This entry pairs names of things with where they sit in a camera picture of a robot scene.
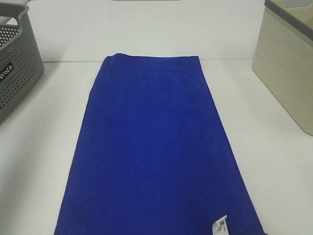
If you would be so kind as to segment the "blue microfibre towel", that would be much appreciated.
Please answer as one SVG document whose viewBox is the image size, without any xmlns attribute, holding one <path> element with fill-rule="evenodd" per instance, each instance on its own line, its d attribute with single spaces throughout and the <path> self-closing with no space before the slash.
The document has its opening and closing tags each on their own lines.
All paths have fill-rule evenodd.
<svg viewBox="0 0 313 235">
<path fill-rule="evenodd" d="M 197 56 L 105 58 L 54 232 L 264 234 Z"/>
</svg>

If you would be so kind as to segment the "beige storage bin grey rim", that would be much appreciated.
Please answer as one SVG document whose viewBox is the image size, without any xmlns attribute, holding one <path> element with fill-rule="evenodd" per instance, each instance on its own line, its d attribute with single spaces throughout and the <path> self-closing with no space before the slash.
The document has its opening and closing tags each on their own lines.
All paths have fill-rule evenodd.
<svg viewBox="0 0 313 235">
<path fill-rule="evenodd" d="M 313 2 L 267 0 L 252 69 L 307 134 L 313 133 Z"/>
</svg>

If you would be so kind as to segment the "grey perforated plastic basket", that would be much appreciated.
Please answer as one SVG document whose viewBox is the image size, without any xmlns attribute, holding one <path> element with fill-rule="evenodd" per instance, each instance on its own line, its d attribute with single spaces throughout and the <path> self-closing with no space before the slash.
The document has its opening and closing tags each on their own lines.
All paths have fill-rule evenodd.
<svg viewBox="0 0 313 235">
<path fill-rule="evenodd" d="M 44 65 L 23 4 L 0 4 L 0 15 L 17 24 L 0 25 L 0 120 L 23 101 L 44 73 Z"/>
</svg>

